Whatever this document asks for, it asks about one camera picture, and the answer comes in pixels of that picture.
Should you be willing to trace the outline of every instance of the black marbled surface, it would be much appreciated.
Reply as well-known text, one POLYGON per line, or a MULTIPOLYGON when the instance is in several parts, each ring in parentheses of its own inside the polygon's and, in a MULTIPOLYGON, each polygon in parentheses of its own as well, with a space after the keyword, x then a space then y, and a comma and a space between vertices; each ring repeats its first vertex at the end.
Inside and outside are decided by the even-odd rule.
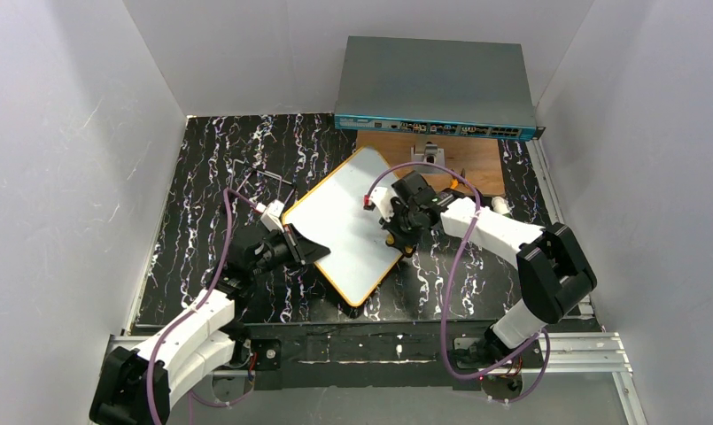
MULTIPOLYGON (((137 327, 165 325, 212 277, 225 230, 221 190, 243 180, 233 160, 243 159, 298 185, 303 196, 354 150, 356 132, 336 130, 330 114, 196 118, 189 122, 137 327)), ((500 142, 502 172, 513 216, 548 223, 531 160, 523 144, 500 142)), ((243 193, 267 202, 277 186, 252 177, 243 193)), ((234 228, 256 221, 247 205, 234 203, 234 228)), ((440 315, 448 267, 459 240, 427 234, 411 260, 401 260, 360 308, 342 301, 315 267, 284 269, 260 281, 243 313, 247 323, 425 321, 440 315)), ((473 246, 456 276, 451 318, 494 320, 520 298, 516 271, 473 246)))

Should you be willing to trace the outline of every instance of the metal bracket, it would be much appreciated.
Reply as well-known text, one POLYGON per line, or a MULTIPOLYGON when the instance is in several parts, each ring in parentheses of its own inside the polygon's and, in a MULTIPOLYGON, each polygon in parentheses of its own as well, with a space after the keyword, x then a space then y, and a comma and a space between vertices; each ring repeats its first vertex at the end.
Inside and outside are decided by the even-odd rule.
MULTIPOLYGON (((421 135, 416 139, 414 146, 411 146, 411 160, 445 166, 445 150, 432 142, 428 142, 427 139, 428 136, 426 135, 421 135)), ((430 166, 417 166, 414 170, 421 174, 444 173, 444 171, 430 166)))

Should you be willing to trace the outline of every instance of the white enclosure wall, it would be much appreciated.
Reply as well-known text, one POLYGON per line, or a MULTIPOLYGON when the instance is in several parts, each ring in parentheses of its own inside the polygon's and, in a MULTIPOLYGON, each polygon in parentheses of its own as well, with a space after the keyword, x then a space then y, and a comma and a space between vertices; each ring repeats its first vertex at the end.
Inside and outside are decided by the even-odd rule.
POLYGON ((121 2, 0 1, 0 424, 85 423, 184 123, 121 2))
POLYGON ((539 104, 651 423, 713 423, 713 1, 596 0, 539 104))
POLYGON ((332 111, 348 35, 520 43, 536 104, 592 2, 125 0, 184 113, 199 116, 332 111))

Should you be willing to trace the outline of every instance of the whiteboard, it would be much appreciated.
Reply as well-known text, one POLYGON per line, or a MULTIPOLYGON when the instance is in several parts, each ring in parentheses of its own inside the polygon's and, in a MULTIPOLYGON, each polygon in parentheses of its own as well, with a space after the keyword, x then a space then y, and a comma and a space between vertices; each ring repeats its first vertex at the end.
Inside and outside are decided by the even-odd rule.
MULTIPOLYGON (((388 233, 380 228, 379 211, 364 210, 369 186, 388 168, 379 152, 360 148, 283 215, 283 224, 293 224, 301 235, 330 248, 330 255, 314 265, 354 307, 367 300, 401 257, 384 243, 388 233)), ((390 173, 379 186, 395 181, 390 173)))

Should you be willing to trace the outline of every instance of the white robotic arm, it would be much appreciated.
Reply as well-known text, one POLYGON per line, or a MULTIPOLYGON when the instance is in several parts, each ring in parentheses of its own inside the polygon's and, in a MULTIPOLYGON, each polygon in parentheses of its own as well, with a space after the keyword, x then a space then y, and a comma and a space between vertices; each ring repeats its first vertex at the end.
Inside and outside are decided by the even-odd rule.
POLYGON ((380 224, 390 232, 388 244, 410 257, 421 234, 440 227, 450 236, 464 237, 477 222, 469 242, 491 251, 518 269, 522 299, 484 334, 487 359, 512 352, 546 324, 564 314, 596 286, 572 231, 561 223, 546 228, 512 220, 476 203, 460 192, 435 192, 413 172, 390 188, 375 188, 366 208, 379 210, 380 224))

